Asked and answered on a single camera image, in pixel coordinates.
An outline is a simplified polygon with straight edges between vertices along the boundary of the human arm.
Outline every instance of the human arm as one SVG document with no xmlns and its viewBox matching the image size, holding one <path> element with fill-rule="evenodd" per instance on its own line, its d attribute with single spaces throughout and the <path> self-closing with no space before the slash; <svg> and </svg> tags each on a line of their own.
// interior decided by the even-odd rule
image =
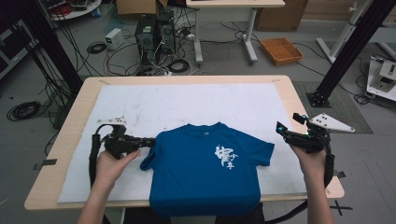
<svg viewBox="0 0 396 224">
<path fill-rule="evenodd" d="M 77 224 L 102 223 L 108 195 L 116 180 L 130 161 L 140 154 L 140 150 L 128 154 L 120 160 L 114 159 L 108 151 L 99 155 L 96 166 L 96 178 L 90 196 L 85 202 Z"/>
<path fill-rule="evenodd" d="M 308 223 L 334 223 L 324 187 L 325 152 L 306 153 L 290 145 L 297 155 L 304 174 L 308 194 Z"/>
</svg>

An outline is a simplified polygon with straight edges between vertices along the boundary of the white desk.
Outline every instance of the white desk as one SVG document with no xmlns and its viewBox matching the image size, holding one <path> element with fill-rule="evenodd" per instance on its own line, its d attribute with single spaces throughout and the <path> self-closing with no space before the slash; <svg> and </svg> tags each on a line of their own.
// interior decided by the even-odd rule
<svg viewBox="0 0 396 224">
<path fill-rule="evenodd" d="M 218 83 L 272 83 L 276 86 L 284 109 L 290 119 L 290 127 L 298 133 L 306 132 L 306 127 L 291 120 L 292 113 L 305 114 L 304 107 L 285 76 L 215 76 L 215 77 L 90 77 L 85 80 L 76 101 L 71 108 L 47 160 L 57 160 L 56 164 L 46 165 L 32 187 L 25 202 L 28 210 L 81 208 L 84 203 L 58 203 L 64 185 L 67 169 L 81 134 L 95 105 L 98 93 L 105 85 L 175 85 L 175 84 L 218 84 Z M 329 198 L 341 198 L 344 190 L 335 176 L 327 187 Z M 301 200 L 306 193 L 266 195 L 262 202 Z M 109 207 L 149 206 L 149 201 L 108 202 Z"/>
<path fill-rule="evenodd" d="M 251 32 L 253 30 L 254 20 L 256 18 L 257 7 L 283 7 L 285 3 L 282 0 L 213 0 L 213 1 L 192 1 L 187 0 L 188 7 L 194 7 L 199 10 L 195 11 L 195 38 L 194 38 L 194 48 L 195 48 L 195 61 L 198 64 L 204 61 L 201 50 L 201 43 L 199 39 L 199 22 L 201 20 L 199 14 L 200 10 L 205 10 L 208 13 L 220 14 L 220 8 L 227 8 L 230 10 L 228 12 L 229 19 L 227 21 L 238 21 L 240 17 L 240 8 L 251 8 L 248 20 L 247 33 L 243 35 L 243 41 L 247 48 L 250 63 L 255 63 L 258 61 L 256 53 L 250 42 Z"/>
</svg>

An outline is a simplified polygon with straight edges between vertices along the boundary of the cardboard box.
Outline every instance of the cardboard box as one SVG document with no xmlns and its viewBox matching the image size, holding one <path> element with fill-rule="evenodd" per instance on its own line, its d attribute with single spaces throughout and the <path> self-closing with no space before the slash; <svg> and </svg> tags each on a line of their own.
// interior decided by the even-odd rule
<svg viewBox="0 0 396 224">
<path fill-rule="evenodd" d="M 284 7 L 262 8 L 256 18 L 258 31 L 297 31 L 308 0 L 284 0 Z"/>
<path fill-rule="evenodd" d="M 117 11 L 120 16 L 136 19 L 141 14 L 157 14 L 167 7 L 168 0 L 117 0 Z"/>
</svg>

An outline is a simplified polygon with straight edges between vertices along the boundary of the white graphic print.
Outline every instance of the white graphic print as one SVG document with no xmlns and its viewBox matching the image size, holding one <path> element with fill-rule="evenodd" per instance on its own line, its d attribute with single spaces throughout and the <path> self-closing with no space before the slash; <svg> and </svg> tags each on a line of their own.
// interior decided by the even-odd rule
<svg viewBox="0 0 396 224">
<path fill-rule="evenodd" d="M 221 159 L 221 165 L 224 166 L 224 162 L 227 162 L 227 168 L 230 170 L 233 169 L 233 160 L 238 157 L 238 155 L 232 154 L 233 149 L 232 148 L 224 148 L 216 147 L 216 156 L 218 156 L 219 159 Z"/>
</svg>

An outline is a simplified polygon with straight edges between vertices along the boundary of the white paper sheet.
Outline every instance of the white paper sheet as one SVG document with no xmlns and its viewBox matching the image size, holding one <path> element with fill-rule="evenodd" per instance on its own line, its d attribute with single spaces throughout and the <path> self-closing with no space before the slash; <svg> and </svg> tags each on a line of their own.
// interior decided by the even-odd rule
<svg viewBox="0 0 396 224">
<path fill-rule="evenodd" d="M 155 137 L 187 123 L 211 125 L 218 121 L 266 142 L 275 150 L 269 167 L 258 167 L 262 194 L 305 192 L 298 160 L 282 137 L 276 122 L 290 127 L 274 84 L 191 84 L 104 86 L 90 114 L 70 162 L 59 203 L 85 202 L 90 193 L 88 158 L 97 120 L 125 117 L 126 134 Z M 101 136 L 111 133 L 110 127 Z M 148 200 L 152 170 L 143 172 L 132 161 L 112 190 L 110 201 Z"/>
</svg>

